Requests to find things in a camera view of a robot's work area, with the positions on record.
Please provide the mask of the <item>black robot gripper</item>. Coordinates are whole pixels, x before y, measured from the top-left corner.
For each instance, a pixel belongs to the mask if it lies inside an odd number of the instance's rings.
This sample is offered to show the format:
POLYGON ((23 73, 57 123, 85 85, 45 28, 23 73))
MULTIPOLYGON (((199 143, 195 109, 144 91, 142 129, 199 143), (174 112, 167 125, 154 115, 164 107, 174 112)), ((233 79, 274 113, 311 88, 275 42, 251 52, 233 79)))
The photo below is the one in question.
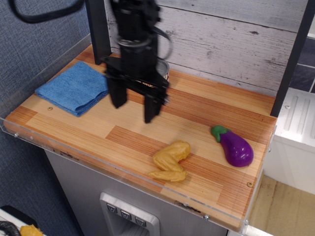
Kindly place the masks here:
POLYGON ((115 108, 127 101, 126 89, 145 96, 144 120, 150 123, 165 104, 169 83, 157 72, 158 44, 120 44, 121 57, 105 56, 109 94, 115 108))

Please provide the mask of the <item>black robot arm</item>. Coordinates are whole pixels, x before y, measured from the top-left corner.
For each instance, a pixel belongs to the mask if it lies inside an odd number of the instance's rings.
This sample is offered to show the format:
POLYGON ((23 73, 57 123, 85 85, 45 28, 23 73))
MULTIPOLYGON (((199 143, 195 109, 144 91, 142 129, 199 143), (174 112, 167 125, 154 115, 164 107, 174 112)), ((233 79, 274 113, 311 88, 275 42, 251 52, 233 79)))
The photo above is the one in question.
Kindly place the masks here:
POLYGON ((158 36, 169 36, 156 27, 160 7, 153 0, 112 0, 118 24, 120 58, 105 56, 105 77, 113 105, 127 101, 127 89, 145 97, 146 123, 159 115, 167 98, 169 82, 158 72, 158 36))

